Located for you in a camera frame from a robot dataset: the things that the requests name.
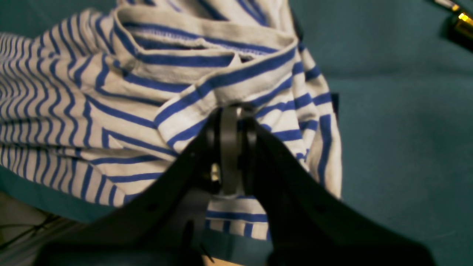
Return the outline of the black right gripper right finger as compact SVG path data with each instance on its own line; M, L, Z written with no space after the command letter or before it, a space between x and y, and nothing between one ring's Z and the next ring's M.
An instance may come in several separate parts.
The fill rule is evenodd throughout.
M267 266L434 266L430 251L354 211L322 188L286 146L242 113L244 191L265 210Z

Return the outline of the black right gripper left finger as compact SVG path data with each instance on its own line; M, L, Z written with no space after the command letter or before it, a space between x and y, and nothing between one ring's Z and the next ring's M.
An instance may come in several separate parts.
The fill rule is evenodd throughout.
M236 106L211 113L201 133L145 192L93 224L46 244L36 266L203 266L201 234L214 195L235 198Z

